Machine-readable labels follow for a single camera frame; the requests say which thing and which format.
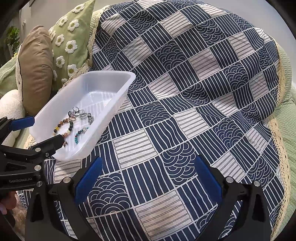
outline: jewelry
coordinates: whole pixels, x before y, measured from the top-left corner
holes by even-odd
[[[65,139],[68,135],[70,135],[72,128],[73,128],[73,121],[75,121],[76,118],[75,117],[70,117],[69,119],[64,119],[63,121],[60,121],[58,123],[58,125],[56,126],[56,128],[54,129],[53,135],[55,136],[57,134],[57,131],[60,129],[60,127],[64,124],[64,123],[68,123],[70,124],[69,129],[67,130],[67,132],[65,132],[62,137]],[[68,142],[64,141],[63,146],[65,147],[68,144]]]
[[[89,124],[91,125],[94,122],[94,117],[91,116],[91,113],[87,113],[87,118],[89,120]]]
[[[68,112],[69,117],[78,117],[81,119],[85,119],[87,117],[87,114],[84,112],[84,110],[80,110],[78,107],[73,107],[72,110],[73,111]]]
[[[69,117],[69,120],[73,122],[73,121],[76,120],[76,117],[72,117],[72,116],[71,116],[71,117]]]
[[[76,144],[78,144],[78,140],[77,140],[78,136],[79,136],[80,134],[82,134],[82,133],[85,133],[85,132],[87,131],[87,129],[88,129],[88,127],[83,127],[80,131],[78,131],[78,132],[76,133],[76,135],[75,135],[75,142],[76,142]]]

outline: beaded bracelet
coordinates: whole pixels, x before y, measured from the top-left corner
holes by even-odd
[[[77,133],[76,133],[76,135],[75,135],[75,142],[76,142],[76,144],[78,144],[78,140],[77,140],[77,138],[78,138],[78,136],[80,135],[80,134],[82,134],[82,133],[85,133],[86,131],[87,131],[87,129],[88,129],[88,127],[83,127],[80,131],[78,131]]]
[[[60,121],[59,124],[56,126],[56,128],[54,129],[53,135],[55,136],[57,134],[57,131],[60,129],[60,127],[64,124],[64,123],[68,123],[70,124],[69,129],[67,130],[67,132],[65,132],[62,137],[66,138],[68,135],[70,135],[72,128],[73,128],[73,122],[76,120],[75,117],[70,117],[69,119],[66,118],[63,121]],[[63,146],[65,147],[68,144],[68,142],[64,142]]]

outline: plastic tray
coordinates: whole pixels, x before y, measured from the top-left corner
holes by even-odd
[[[37,142],[52,137],[57,124],[68,118],[68,112],[77,106],[86,113],[90,112],[94,122],[89,125],[87,118],[77,118],[71,134],[65,138],[68,145],[57,150],[53,157],[59,161],[87,157],[125,101],[128,87],[135,78],[134,73],[125,71],[92,71],[82,74],[61,89],[36,115],[30,134]],[[78,136],[79,143],[76,144],[75,134],[84,126],[89,128],[86,133]],[[69,123],[63,124],[57,134],[65,133],[68,128]]]

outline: human hand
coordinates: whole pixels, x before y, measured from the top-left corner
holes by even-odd
[[[0,201],[0,210],[3,215],[7,214],[7,209],[14,209],[17,205],[17,200],[15,198],[16,192],[9,192],[7,197]]]

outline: blue patterned blanket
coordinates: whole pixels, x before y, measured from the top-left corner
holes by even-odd
[[[87,158],[46,161],[48,182],[100,156],[103,173],[80,208],[104,241],[191,241],[217,208],[194,171],[202,154],[224,176],[258,180],[274,226],[284,189],[267,124],[279,82],[273,39],[196,0],[115,4],[99,25],[91,71],[131,71],[136,79]],[[21,197],[28,203],[30,191]],[[237,202],[221,237],[239,209]],[[74,237],[58,202],[57,210]]]

